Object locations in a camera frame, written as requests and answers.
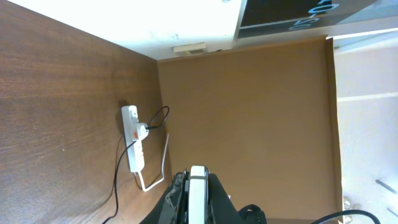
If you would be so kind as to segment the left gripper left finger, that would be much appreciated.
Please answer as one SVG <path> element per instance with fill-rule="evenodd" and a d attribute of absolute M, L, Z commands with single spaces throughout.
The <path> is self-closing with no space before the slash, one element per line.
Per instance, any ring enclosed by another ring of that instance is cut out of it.
<path fill-rule="evenodd" d="M 185 222 L 182 213 L 185 191 L 184 178 L 183 172 L 174 175 L 155 207 L 140 224 L 178 224 Z"/>

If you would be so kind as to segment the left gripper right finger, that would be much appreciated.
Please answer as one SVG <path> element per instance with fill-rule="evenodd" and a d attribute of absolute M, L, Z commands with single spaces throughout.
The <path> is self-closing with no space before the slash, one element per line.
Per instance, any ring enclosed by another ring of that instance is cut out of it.
<path fill-rule="evenodd" d="M 238 224 L 241 217 L 225 192 L 216 174 L 208 175 L 209 200 L 215 224 Z"/>

